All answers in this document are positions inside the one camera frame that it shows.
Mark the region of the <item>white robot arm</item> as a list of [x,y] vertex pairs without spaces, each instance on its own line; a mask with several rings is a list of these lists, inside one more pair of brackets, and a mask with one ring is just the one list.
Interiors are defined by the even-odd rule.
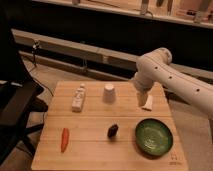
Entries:
[[151,90],[155,82],[172,90],[186,102],[213,119],[213,85],[185,75],[169,64],[172,54],[167,48],[158,48],[140,56],[132,83],[140,94]]

